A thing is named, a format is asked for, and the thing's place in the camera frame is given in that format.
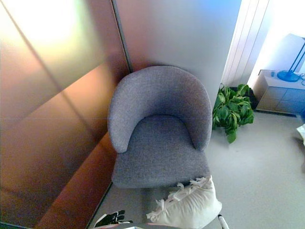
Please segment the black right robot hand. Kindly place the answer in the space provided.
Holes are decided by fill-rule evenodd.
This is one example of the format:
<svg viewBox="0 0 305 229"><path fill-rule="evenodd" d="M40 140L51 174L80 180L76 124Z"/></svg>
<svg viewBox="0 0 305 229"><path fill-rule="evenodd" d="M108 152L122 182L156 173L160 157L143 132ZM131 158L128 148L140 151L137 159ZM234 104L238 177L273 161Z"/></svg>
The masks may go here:
<svg viewBox="0 0 305 229"><path fill-rule="evenodd" d="M218 220L220 222L222 229L228 229L228 225L227 225L224 217L221 214L218 215Z"/></svg>

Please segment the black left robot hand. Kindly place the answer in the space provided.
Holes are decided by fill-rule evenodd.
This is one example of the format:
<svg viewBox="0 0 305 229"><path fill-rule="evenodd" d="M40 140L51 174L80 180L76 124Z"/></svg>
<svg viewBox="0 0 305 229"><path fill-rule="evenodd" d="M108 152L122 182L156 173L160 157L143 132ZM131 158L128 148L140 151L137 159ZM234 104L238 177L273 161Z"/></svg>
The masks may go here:
<svg viewBox="0 0 305 229"><path fill-rule="evenodd" d="M123 221L124 218L125 210L119 210L112 214L104 214L95 222L94 227L96 228L107 225L133 223L132 220Z"/></svg>

